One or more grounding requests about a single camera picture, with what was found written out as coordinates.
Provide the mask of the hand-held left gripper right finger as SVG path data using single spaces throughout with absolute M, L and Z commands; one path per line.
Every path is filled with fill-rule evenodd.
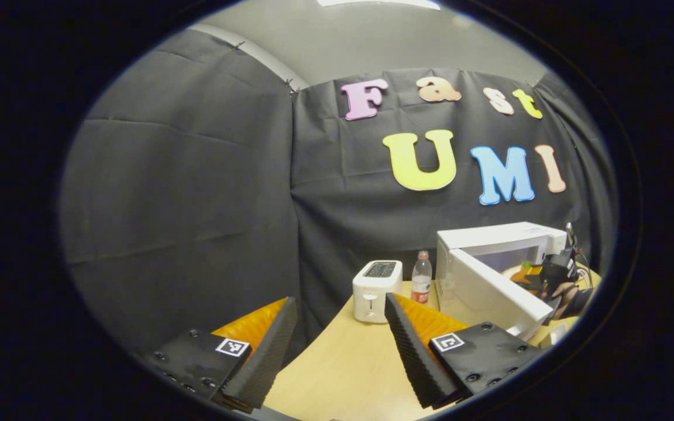
M 385 295 L 384 315 L 423 408 L 439 409 L 482 394 L 543 354 L 495 323 L 464 325 L 393 292 Z

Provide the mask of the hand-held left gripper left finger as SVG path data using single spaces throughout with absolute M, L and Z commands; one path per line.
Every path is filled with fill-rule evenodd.
M 297 298 L 287 296 L 215 330 L 182 331 L 138 360 L 198 399 L 251 413 L 264 405 L 297 323 Z

